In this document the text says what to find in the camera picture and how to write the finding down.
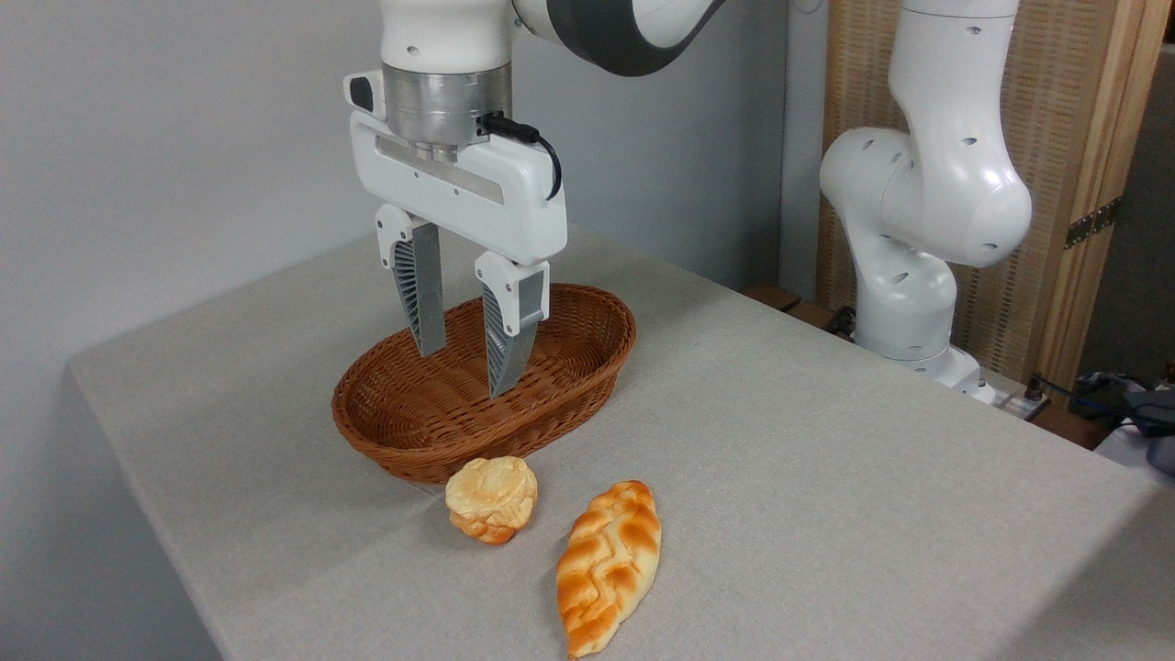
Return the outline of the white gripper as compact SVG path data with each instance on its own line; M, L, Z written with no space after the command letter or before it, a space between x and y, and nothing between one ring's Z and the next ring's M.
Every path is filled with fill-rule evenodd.
M437 225L486 248L475 268L488 389L492 398L506 393L526 369L540 321L550 317L546 259L568 243L564 196L546 198L553 188L549 155L491 137L466 146L456 162L432 162L364 110L352 112L350 130L361 183L387 201L376 213L380 259L394 276L419 355L446 343Z

